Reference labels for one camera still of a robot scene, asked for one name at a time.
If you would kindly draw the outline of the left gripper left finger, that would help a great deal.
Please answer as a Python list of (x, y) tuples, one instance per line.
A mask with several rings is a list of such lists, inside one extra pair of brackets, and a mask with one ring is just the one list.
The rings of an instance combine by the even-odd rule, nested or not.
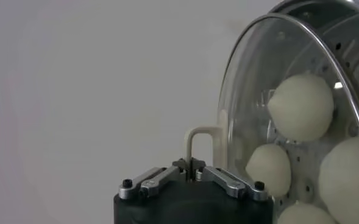
[(133, 179), (124, 179), (118, 189), (122, 200), (133, 200), (139, 193), (145, 197), (154, 197), (170, 182), (185, 182), (188, 179), (188, 163), (179, 159), (170, 167), (153, 167)]

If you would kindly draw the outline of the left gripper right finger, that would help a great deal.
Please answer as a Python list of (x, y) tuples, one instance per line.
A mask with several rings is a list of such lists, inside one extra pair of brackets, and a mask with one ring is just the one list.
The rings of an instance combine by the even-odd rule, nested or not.
[(222, 188), (225, 193), (236, 199), (249, 197), (253, 201), (267, 201), (269, 194), (262, 181), (240, 178), (233, 173), (193, 158), (193, 170), (196, 181), (210, 181)]

